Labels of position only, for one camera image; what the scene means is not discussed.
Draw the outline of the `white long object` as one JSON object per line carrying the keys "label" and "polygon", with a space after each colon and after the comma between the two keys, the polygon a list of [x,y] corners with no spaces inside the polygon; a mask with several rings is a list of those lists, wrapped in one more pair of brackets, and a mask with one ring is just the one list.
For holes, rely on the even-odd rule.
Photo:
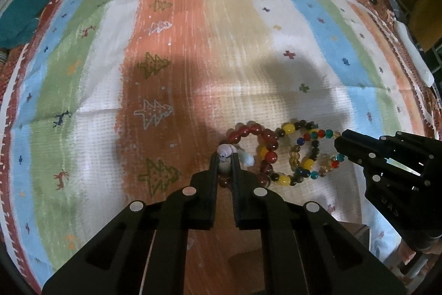
{"label": "white long object", "polygon": [[415,47],[411,35],[408,32],[407,26],[402,22],[395,21],[394,29],[410,55],[420,79],[427,88],[430,88],[435,83],[435,78],[423,60],[422,55],[420,55],[419,51]]}

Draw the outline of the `striped colourful mat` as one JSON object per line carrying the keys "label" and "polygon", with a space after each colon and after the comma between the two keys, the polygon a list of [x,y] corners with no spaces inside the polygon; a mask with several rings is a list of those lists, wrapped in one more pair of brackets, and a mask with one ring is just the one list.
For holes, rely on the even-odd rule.
{"label": "striped colourful mat", "polygon": [[358,0],[52,0],[18,56],[1,224],[35,291],[129,202],[187,184],[237,126],[438,133],[404,46]]}

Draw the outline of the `brown striped pillow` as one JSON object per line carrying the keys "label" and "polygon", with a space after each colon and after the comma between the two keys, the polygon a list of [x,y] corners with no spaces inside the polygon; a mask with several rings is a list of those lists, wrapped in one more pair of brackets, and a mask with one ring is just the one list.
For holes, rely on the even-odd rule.
{"label": "brown striped pillow", "polygon": [[0,65],[4,66],[8,59],[8,50],[0,49]]}

